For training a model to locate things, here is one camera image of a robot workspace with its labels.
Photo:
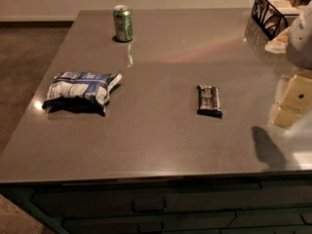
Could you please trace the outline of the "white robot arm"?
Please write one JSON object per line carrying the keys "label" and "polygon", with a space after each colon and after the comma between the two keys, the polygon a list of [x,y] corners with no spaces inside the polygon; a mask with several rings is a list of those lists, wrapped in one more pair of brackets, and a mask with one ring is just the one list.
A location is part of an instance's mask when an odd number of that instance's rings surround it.
{"label": "white robot arm", "polygon": [[266,45],[274,54],[286,54],[289,62],[299,67],[291,77],[279,82],[283,94],[277,99],[274,125],[289,128],[312,103],[312,1],[303,6],[292,25]]}

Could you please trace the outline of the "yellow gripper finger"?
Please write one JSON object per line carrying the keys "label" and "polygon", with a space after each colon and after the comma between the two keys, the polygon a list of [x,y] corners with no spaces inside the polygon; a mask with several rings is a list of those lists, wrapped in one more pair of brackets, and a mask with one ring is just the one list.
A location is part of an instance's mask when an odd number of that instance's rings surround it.
{"label": "yellow gripper finger", "polygon": [[312,104],[312,70],[304,69],[293,76],[283,75],[275,94],[272,123],[291,127]]}

